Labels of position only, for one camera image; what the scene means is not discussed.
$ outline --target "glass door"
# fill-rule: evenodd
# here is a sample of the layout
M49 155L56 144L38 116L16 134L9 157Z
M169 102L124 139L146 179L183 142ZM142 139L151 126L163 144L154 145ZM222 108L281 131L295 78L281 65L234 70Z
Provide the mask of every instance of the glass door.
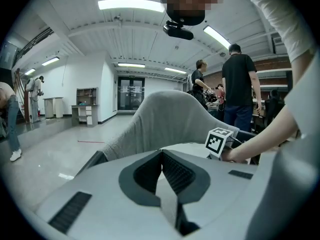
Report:
M119 77L118 110L137 110L145 98L145 79Z

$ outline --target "fluorescent light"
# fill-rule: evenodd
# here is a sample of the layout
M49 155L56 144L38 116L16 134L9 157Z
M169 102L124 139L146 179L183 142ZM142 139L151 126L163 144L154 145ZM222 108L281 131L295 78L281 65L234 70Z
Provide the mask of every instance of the fluorescent light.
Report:
M152 10L159 13L165 11L164 6L160 2L148 0L103 0L98 1L99 9L113 9L113 8L137 8Z
M145 68L144 64L132 64L132 63L118 63L119 67L134 67L134 68Z
M30 75L31 73L35 72L36 70L34 68L31 68L25 75Z
M220 44L222 44L225 48L229 50L229 46L231 44L212 27L206 26L203 31L206 32L208 35L212 36L215 40L217 40Z
M174 72L181 73L181 74L186 74L187 73L187 72L184 72L184 71L181 71L181 70L178 70L178 69L173 69L173 68L170 68L170 67L166 67L164 70L174 71Z
M47 62L43 63L42 66L49 65L50 63L56 62L56 61L58 61L58 60L60 60L58 57L54 57L54 58L48 60Z

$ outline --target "man in black shirt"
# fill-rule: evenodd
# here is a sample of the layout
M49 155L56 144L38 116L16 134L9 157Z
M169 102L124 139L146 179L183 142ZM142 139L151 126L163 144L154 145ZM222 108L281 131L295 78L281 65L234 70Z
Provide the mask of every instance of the man in black shirt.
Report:
M204 62L202 59L198 60L196 62L196 70L191 75L191 80L193 83L193 97L195 97L206 110L208 110L208 107L206 105L203 91L204 89L211 90L211 88L204 83L203 73L207 71L207 65L208 64Z
M257 97L257 111L261 111L261 91L257 70L252 59L241 53L239 45L229 47L231 57L222 67L222 82L226 103L224 122L242 131L251 132L253 114L252 86Z

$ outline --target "white sneaker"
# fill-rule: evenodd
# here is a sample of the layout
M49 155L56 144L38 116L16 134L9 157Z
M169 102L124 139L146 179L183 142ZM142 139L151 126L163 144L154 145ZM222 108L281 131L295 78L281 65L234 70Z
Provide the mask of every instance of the white sneaker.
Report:
M10 157L10 161L14 162L21 157L21 154L18 151L12 152L12 156Z

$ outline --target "table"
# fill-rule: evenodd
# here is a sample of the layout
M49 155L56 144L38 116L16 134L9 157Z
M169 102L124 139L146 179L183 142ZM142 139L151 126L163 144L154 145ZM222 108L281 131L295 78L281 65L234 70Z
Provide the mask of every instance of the table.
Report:
M62 103L63 97L44 98L44 113L45 118L53 117L62 118L64 116L64 108Z
M79 122L86 122L87 127L98 125L98 106L96 104L71 106L72 125L77 126Z

